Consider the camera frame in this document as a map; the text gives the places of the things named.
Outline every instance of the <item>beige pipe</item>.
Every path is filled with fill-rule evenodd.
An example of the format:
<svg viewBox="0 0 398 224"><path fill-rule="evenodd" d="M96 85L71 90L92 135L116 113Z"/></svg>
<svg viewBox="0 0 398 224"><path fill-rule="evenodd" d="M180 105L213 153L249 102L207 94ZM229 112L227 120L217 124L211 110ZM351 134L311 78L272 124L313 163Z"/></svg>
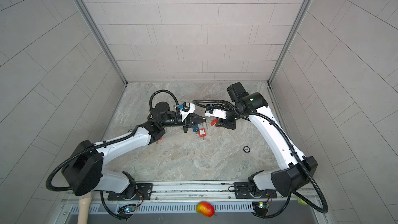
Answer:
<svg viewBox="0 0 398 224"><path fill-rule="evenodd" d="M79 217L77 219L77 224L87 224L91 199L91 192L79 197Z"/></svg>

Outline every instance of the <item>red tag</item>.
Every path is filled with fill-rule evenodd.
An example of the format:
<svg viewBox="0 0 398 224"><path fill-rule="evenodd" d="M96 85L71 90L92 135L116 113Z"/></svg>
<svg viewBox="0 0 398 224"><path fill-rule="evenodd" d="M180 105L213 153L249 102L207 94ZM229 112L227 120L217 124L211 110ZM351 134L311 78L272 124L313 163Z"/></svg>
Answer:
<svg viewBox="0 0 398 224"><path fill-rule="evenodd" d="M206 136L205 129L199 129L199 137L205 137L205 136Z"/></svg>

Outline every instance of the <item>white wall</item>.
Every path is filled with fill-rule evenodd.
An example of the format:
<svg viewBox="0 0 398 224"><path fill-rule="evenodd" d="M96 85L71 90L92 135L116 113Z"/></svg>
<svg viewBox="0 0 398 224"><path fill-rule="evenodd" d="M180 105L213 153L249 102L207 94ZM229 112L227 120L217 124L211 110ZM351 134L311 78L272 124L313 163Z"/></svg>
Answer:
<svg viewBox="0 0 398 224"><path fill-rule="evenodd" d="M398 0L313 0L272 88L337 223L398 221Z"/></svg>
<svg viewBox="0 0 398 224"><path fill-rule="evenodd" d="M72 0L0 0L0 222L44 222L48 174L101 138L122 89Z"/></svg>
<svg viewBox="0 0 398 224"><path fill-rule="evenodd" d="M83 0L128 81L265 81L303 0Z"/></svg>

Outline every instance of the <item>enclosure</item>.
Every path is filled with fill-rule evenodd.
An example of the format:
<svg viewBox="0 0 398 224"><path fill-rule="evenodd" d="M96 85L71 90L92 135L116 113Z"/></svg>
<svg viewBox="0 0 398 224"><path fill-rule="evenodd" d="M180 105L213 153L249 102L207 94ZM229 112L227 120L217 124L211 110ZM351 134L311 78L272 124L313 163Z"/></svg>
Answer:
<svg viewBox="0 0 398 224"><path fill-rule="evenodd" d="M292 197L275 223L290 213L305 223L398 222L397 8L398 0L0 0L0 220L75 223L64 209L78 198L45 181L80 142L147 121L156 90L181 102L230 101L226 88L242 82L316 158L329 206L320 215ZM160 101L174 106L166 94ZM210 122L204 138L167 127L107 168L137 181L247 180L278 169L251 122L236 130ZM61 173L53 184L67 186ZM304 189L317 201L311 184Z"/></svg>

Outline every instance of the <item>black cable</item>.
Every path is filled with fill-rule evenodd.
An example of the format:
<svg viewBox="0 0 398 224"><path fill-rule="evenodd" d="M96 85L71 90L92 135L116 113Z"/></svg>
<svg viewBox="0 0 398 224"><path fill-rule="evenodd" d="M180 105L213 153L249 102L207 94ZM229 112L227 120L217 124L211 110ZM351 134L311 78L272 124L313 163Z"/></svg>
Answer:
<svg viewBox="0 0 398 224"><path fill-rule="evenodd" d="M263 218L263 219L274 218L274 217L280 215L280 214L286 209L287 205L288 205L289 202L290 202L290 196L291 196L291 195L288 195L288 196L287 196L286 202L285 202L285 204L283 205L283 207L282 207L281 209L279 209L279 210L278 210L276 213L274 213L274 214L270 214L270 215L266 215L266 216L261 216L261 215L258 215L258 214L256 214L256 213L253 213L253 212L251 212L251 214L254 215L254 216L256 216L256 217Z"/></svg>
<svg viewBox="0 0 398 224"><path fill-rule="evenodd" d="M47 188L48 190L50 190L50 191L68 191L68 190L72 190L70 187L55 187L55 186L52 185L51 181L52 181L52 179L54 178L55 174L57 174L58 171L60 171L60 170L61 170L65 165L67 165L70 161L72 161L72 160L78 158L78 157L81 156L82 154L91 152L91 151L96 150L96 149L98 149L98 148L102 148L102 147L105 147L105 146L109 146L109 145L112 145L112 144L115 144L115 143L124 141L124 140L126 140L126 139L128 139L128 138L134 136L134 134L135 134L135 132L137 131L138 127L139 127L139 125L137 125L137 126L134 128L134 130L133 130L129 135L127 135L126 137L119 138L119 139L116 139L116 140L113 140L113 141L109 141L109 142L106 142L106 143L104 143L104 144L99 144L99 145L96 145L96 146L92 146L92 147L87 148L87 149L85 149L84 151L79 152L79 153L77 153L76 155L74 155L74 156L68 158L67 160L63 161L63 162L62 162L60 165L58 165L58 166L50 173L50 175L47 177L47 180L46 180L46 188Z"/></svg>
<svg viewBox="0 0 398 224"><path fill-rule="evenodd" d="M121 216L121 215L118 215L118 214L115 214L114 212L112 212L112 211L108 208L108 206L106 206L105 200L104 200L104 198L103 198L103 191L101 191L100 194L101 194L101 202L102 202L103 208L104 208L104 209L108 212L108 214L110 214L112 217L115 217L115 218L117 218L117 219L119 219L119 220L127 220L128 218L132 217L132 214L129 215L129 216Z"/></svg>
<svg viewBox="0 0 398 224"><path fill-rule="evenodd" d="M161 90L157 90L156 92L154 92L152 95L151 95L151 97L149 98L149 111L152 111L152 100L153 100L153 98L155 97L155 95L156 94L158 94L158 93L168 93L169 95L171 95L171 97L173 97L173 100L174 100L174 102L176 103L176 115L175 115L175 117L174 117L174 123L175 124L177 124L177 122L178 122L178 100L177 100L177 98L174 96L174 94L172 93L172 92L170 92L170 91L168 91L168 90L165 90L165 89L161 89Z"/></svg>
<svg viewBox="0 0 398 224"><path fill-rule="evenodd" d="M301 161L300 157L297 155L297 153L296 153L296 151L295 151L295 149L294 149L294 147L293 147L293 145L292 145L292 142L289 140L289 138L287 137L286 133L283 131L283 129L282 129L274 120L272 120L271 118L269 118L269 117L267 117L267 116L265 116L265 115L263 115L263 114L261 114L261 113L258 113L258 112L246 112L246 113L244 113L244 114L240 114L240 113L236 110L235 106L234 106L231 102L224 101L224 100L193 100L192 103L195 104L195 105L198 106L198 107L204 107L204 108L210 109L210 110L211 110L211 109L214 109L214 107L215 107L216 105L213 105L213 106L205 106L205 105L202 105L202 104L200 104L200 103L223 103L223 104L227 104L227 105L230 105L230 106L231 106L231 109L233 110L234 114L235 114L236 116L240 117L240 118L247 117L247 116L249 116L249 115L254 115L254 116L258 116L258 117L264 118L264 119L267 120L270 124L272 124L272 125L278 130L278 132L282 135L282 137L283 137L283 139L285 140L287 146L289 147L290 151L292 152L292 155L295 157L295 159L296 159L298 165L299 165L299 166L301 167L301 169L304 171L304 174L308 177L308 179L310 180L312 186L314 186L314 189L315 189L316 193L318 194L319 199L320 199L320 201L321 201L321 203L322 203L322 208L316 206L315 204L313 204L311 201L309 201L307 198L305 198L305 197L302 196L301 194L299 194L299 193L297 193L297 192L294 192L294 194L295 194L297 197L299 197L300 199L302 199L303 201L305 201L308 205L310 205L311 207L313 207L316 211L319 211L319 212L321 212L321 213L323 213L323 214L325 214L325 213L328 212L328 204L327 204L327 202L326 202L326 199L325 199L325 197L324 197L324 195L323 195L321 189L319 188L318 184L316 183L316 181L314 180L314 178L312 177L312 175L311 175L310 172L308 171L307 167L305 167L304 163Z"/></svg>

